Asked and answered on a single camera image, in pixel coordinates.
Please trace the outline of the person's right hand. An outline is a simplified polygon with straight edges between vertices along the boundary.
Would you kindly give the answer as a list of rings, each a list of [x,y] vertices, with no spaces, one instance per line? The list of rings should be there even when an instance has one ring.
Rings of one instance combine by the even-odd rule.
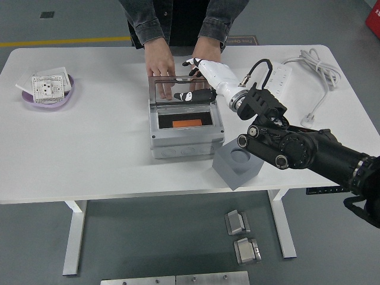
[[[145,67],[148,77],[175,76],[172,53],[163,37],[144,44]]]

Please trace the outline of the person's left hand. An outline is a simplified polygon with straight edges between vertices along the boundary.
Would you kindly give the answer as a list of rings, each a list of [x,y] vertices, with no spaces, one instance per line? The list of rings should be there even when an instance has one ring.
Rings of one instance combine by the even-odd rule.
[[[208,61],[221,61],[221,42],[216,39],[200,36],[192,53],[193,58]]]

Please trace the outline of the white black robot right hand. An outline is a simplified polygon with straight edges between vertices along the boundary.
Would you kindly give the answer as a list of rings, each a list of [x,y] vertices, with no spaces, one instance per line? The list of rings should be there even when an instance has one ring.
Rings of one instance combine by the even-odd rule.
[[[191,58],[182,63],[183,66],[194,65],[192,71],[199,71],[217,95],[223,96],[231,109],[236,108],[237,101],[247,90],[240,86],[240,81],[225,64],[206,59]]]

